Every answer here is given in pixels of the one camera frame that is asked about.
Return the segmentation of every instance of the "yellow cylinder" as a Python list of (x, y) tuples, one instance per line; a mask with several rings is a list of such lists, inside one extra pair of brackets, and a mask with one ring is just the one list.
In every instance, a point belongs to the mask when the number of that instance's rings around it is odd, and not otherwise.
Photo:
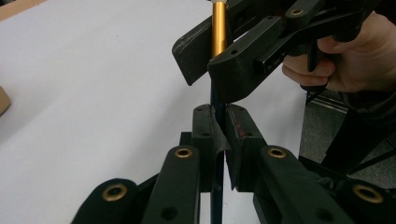
[(212, 58), (227, 48), (226, 39), (226, 5), (223, 2), (213, 4), (212, 14)]

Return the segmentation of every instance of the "metal pin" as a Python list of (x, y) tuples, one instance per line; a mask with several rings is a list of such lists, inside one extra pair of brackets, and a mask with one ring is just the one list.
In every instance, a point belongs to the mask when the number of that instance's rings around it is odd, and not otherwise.
[(226, 0), (212, 0), (212, 58), (227, 48), (226, 2)]

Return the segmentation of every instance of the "black mechanical linkage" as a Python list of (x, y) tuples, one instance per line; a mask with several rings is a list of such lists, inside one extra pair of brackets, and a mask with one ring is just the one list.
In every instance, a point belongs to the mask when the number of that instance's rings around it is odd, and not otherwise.
[(227, 12), (235, 41), (213, 59), (210, 18), (183, 35), (172, 52), (187, 83), (208, 71), (220, 100), (232, 103), (250, 95), (289, 54), (308, 53), (312, 70), (320, 54), (311, 45), (329, 35), (353, 40), (381, 0), (297, 0), (291, 7), (292, 1), (284, 2), (230, 1)]
[(217, 187), (216, 157), (224, 150), (233, 187), (254, 194), (261, 223), (396, 223), (396, 199), (386, 190), (305, 160), (315, 172), (307, 171), (285, 148), (266, 144), (244, 107), (227, 107), (226, 136), (210, 105), (193, 114), (192, 132), (182, 133), (158, 175), (139, 186), (125, 179), (101, 184), (73, 223), (199, 223), (200, 192)]

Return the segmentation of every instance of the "white table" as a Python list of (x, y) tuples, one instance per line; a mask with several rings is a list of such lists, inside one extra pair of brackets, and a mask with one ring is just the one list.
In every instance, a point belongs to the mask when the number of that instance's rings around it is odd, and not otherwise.
[[(189, 87), (176, 40), (210, 16), (196, 0), (48, 0), (0, 22), (0, 223), (69, 223), (101, 183), (158, 173), (209, 77)], [(276, 70), (238, 102), (271, 145), (298, 154), (304, 91)], [(203, 200), (202, 222), (208, 223)], [(223, 223), (259, 223), (225, 180)]]

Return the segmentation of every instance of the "human hand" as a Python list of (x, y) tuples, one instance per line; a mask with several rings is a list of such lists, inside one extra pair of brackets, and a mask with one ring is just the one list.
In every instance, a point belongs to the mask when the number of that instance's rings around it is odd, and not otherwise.
[(372, 13), (355, 40), (340, 43), (332, 37), (318, 40), (329, 54), (313, 72), (306, 69), (307, 56), (287, 56), (283, 73), (303, 86), (321, 86), (343, 92), (396, 91), (396, 26)]

